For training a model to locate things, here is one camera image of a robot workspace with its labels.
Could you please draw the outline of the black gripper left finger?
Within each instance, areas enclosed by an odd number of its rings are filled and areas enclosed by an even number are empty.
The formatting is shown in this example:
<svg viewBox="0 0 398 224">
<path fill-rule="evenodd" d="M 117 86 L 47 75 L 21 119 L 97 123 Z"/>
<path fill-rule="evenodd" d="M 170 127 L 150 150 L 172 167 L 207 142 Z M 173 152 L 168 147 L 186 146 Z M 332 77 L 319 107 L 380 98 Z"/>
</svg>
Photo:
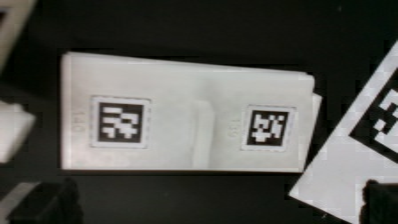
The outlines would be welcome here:
<svg viewBox="0 0 398 224">
<path fill-rule="evenodd" d="M 83 224 L 76 182 L 19 183 L 5 196 L 5 224 Z"/>
</svg>

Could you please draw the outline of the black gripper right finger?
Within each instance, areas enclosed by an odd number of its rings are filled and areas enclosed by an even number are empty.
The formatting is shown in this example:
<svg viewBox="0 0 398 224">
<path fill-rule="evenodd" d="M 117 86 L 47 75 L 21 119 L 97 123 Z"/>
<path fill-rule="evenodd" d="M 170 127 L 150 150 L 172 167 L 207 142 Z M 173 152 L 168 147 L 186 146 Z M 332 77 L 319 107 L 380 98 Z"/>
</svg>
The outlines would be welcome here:
<svg viewBox="0 0 398 224">
<path fill-rule="evenodd" d="M 360 224 L 398 224 L 398 184 L 365 182 Z"/>
</svg>

